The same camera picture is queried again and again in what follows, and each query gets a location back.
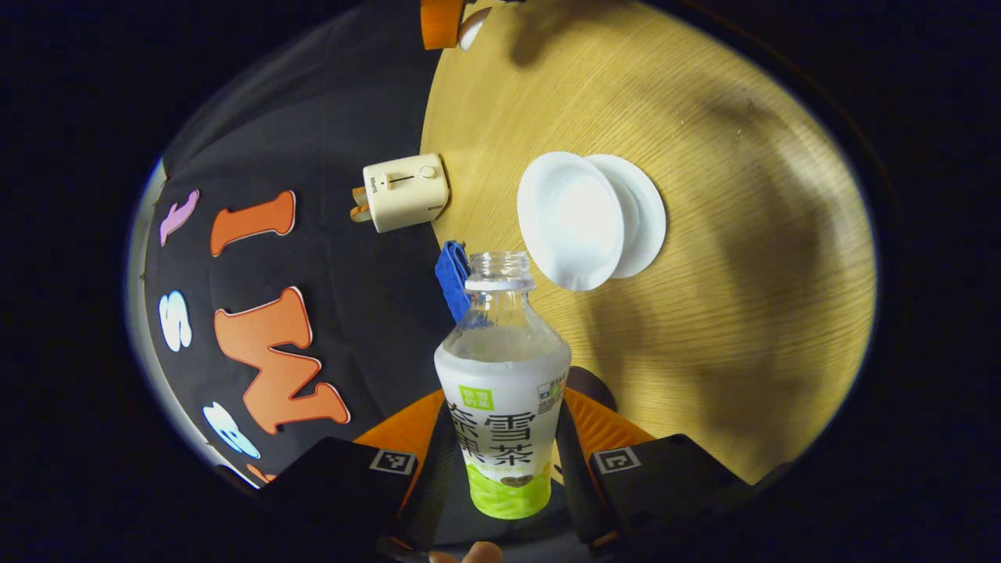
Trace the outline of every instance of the green label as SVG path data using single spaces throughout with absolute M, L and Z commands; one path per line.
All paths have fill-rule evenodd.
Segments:
M 462 395 L 462 405 L 481 411 L 493 410 L 493 393 L 490 390 L 473 389 L 460 385 L 458 386 L 458 392 Z

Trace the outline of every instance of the wooden table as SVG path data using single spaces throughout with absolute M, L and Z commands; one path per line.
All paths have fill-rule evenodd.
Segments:
M 525 249 L 516 195 L 544 152 L 635 162 L 668 209 L 660 255 L 588 293 L 534 265 L 533 305 L 653 435 L 685 433 L 752 483 L 795 459 L 845 400 L 874 317 L 872 230 L 838 147 L 769 75 L 654 8 L 469 8 L 484 7 L 427 104 L 421 151 L 452 189 L 438 242 Z

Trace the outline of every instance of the blue towel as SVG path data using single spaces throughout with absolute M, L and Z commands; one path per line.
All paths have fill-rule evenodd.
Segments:
M 452 319 L 458 323 L 465 312 L 469 311 L 469 296 L 462 292 L 465 289 L 465 278 L 469 276 L 469 262 L 461 244 L 454 240 L 444 243 L 441 255 L 434 264 L 434 275 L 441 285 L 441 293 Z

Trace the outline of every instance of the pink letter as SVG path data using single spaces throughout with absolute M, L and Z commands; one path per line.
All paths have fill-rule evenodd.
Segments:
M 194 190 L 188 193 L 187 203 L 184 203 L 180 207 L 177 203 L 170 205 L 170 210 L 167 211 L 167 218 L 163 219 L 160 223 L 160 245 L 163 246 L 167 243 L 167 235 L 171 232 L 180 228 L 184 221 L 191 216 L 194 212 L 194 206 L 198 203 L 198 190 Z

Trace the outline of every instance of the black fabric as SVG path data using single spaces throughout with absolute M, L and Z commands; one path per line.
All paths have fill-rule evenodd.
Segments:
M 433 274 L 430 226 L 377 234 L 348 215 L 364 165 L 419 152 L 438 54 L 423 50 L 416 21 L 415 4 L 381 2 L 319 26 L 224 87 L 165 151 L 168 180 L 146 261 L 154 346 L 188 417 L 244 473 L 253 463 L 278 474 L 320 438 L 352 440 L 438 387 L 431 355 L 452 323 Z M 193 214 L 161 247 L 160 221 L 193 189 L 200 190 Z M 290 233 L 251 236 L 211 255 L 220 209 L 263 203 L 286 189 L 296 196 Z M 222 355 L 212 316 L 273 302 L 289 286 L 302 293 L 313 344 L 281 349 L 322 363 L 300 395 L 329 382 L 351 420 L 288 424 L 272 437 L 242 403 L 257 371 Z M 193 332 L 178 353 L 166 347 L 157 311 L 174 290 L 184 296 Z M 226 408 L 259 460 L 235 452 L 208 426 L 201 409 L 212 402 Z

